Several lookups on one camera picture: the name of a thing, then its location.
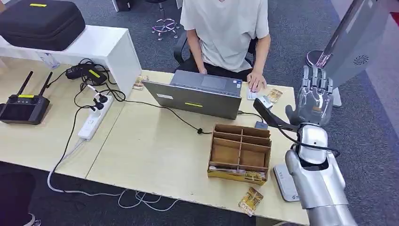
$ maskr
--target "black zipper case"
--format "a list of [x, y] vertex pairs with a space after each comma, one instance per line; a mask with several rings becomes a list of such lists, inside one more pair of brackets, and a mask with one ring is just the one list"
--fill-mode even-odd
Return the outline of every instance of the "black zipper case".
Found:
[[0, 14], [0, 35], [13, 46], [62, 51], [85, 21], [69, 1], [21, 0]]

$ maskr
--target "person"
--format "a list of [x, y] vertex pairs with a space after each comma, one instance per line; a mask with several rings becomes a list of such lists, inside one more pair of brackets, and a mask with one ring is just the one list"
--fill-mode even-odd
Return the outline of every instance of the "person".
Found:
[[[258, 92], [271, 42], [267, 10], [267, 0], [184, 0], [180, 24], [192, 54], [177, 70], [242, 79]], [[254, 38], [252, 68], [245, 56]]]
[[28, 211], [35, 187], [35, 178], [30, 173], [0, 175], [1, 226], [40, 225], [40, 221]]

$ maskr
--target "black pants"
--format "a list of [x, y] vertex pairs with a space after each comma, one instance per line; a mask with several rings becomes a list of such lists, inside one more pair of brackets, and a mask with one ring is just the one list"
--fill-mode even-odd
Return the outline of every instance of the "black pants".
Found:
[[[243, 70], [240, 72], [231, 72], [221, 67], [216, 67], [207, 63], [204, 63], [205, 68], [208, 71], [208, 74], [217, 75], [222, 77], [234, 78], [234, 79], [241, 79], [243, 81], [247, 81], [247, 75], [252, 72], [252, 69]], [[194, 57], [191, 56], [188, 60], [184, 61], [182, 65], [180, 65], [176, 70], [188, 71], [188, 72], [197, 72], [198, 67], [195, 64]]]
[[0, 175], [0, 226], [23, 226], [31, 220], [28, 208], [35, 187], [30, 173]]

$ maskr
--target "laptop touchpad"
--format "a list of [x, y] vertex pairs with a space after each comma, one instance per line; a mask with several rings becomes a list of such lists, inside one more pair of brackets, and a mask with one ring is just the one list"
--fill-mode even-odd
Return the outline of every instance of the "laptop touchpad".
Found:
[[226, 79], [204, 76], [204, 80], [202, 80], [201, 86], [214, 89], [224, 89], [224, 87], [226, 86]]

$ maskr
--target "cardboard organizer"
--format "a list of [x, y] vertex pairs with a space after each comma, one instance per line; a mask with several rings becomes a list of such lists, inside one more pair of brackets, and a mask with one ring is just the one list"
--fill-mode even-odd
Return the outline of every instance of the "cardboard organizer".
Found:
[[208, 177], [262, 185], [267, 181], [271, 152], [270, 131], [215, 125]]

